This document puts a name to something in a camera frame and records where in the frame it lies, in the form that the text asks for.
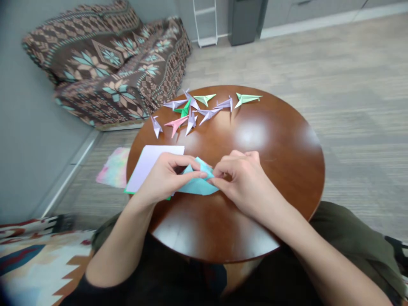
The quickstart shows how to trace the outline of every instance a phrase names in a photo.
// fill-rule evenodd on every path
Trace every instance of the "forearm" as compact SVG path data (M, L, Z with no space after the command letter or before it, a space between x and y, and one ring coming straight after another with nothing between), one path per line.
M390 305L382 290L325 241L292 206L280 224L267 227L299 257L327 305Z
M142 255L153 210L154 205L140 203L136 196L131 199L86 269L85 275L90 284L112 287L134 272Z

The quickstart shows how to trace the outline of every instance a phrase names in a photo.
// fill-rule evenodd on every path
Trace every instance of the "person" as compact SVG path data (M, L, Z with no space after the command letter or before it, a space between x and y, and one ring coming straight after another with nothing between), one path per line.
M178 175L174 170L189 164L195 171ZM91 259L78 287L63 300L62 305L212 305L224 302L341 306L401 304L402 279L392 248L387 246L382 236L383 242L378 240L377 235L372 235L378 233L351 212L328 202L320 204L314 219L324 217L325 213L319 212L320 209L335 207L337 214L346 214L348 218L347 225L335 226L354 231L349 233L349 237L330 238L331 234L338 236L336 229L330 225L331 221L326 218L319 224L316 219L317 227L326 227L322 232L326 232L333 246L268 179L258 152L234 150L221 159L213 174L215 177L209 180L211 184L224 192L243 214L284 242L278 252L262 260L235 292L221 299L210 294L185 259L146 236L157 202L168 198L191 179L207 176L200 171L194 157L163 153L114 222L110 234L103 238L102 246ZM232 180L225 180L225 174L231 175ZM374 252L361 248L354 253L348 251L359 246L353 239L359 236L360 231L369 233L364 239L377 239L379 248L374 247ZM287 260L296 261L303 268L285 266Z

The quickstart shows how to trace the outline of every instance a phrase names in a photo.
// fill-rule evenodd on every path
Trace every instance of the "wooden table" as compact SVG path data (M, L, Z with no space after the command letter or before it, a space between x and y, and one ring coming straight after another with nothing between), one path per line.
M191 91L194 96L217 94L209 102L223 102L236 93L263 96L241 105L230 113L223 109L185 136L186 124L171 139L172 127L163 126L180 117L161 107L154 115L163 127L159 139L151 120L135 138L127 162L129 180L145 145L185 145L185 155L199 156L215 166L233 149L256 150L261 165L282 195L306 219L319 205L323 192L325 165L315 132L292 106L258 89L244 86L212 86ZM184 95L176 100L185 99ZM247 261L265 255L279 246L278 239L264 227L243 215L221 191L201 196L176 193L170 201L157 204L150 233L175 252L210 263Z

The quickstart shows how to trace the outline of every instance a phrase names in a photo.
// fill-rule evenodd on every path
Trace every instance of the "sleeve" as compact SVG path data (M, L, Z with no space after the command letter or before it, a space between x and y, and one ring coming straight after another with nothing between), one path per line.
M84 275L77 288L62 301L61 306L123 305L130 280L131 277L114 287L101 288L91 285Z

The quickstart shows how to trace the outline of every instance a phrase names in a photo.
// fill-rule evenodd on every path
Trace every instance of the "left hand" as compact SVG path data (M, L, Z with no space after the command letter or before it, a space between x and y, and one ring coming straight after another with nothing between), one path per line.
M193 172L177 174L174 168L191 165ZM175 155L164 152L157 159L149 175L132 197L129 203L138 202L150 205L167 199L193 178L206 178L207 174L200 171L200 164L189 155Z

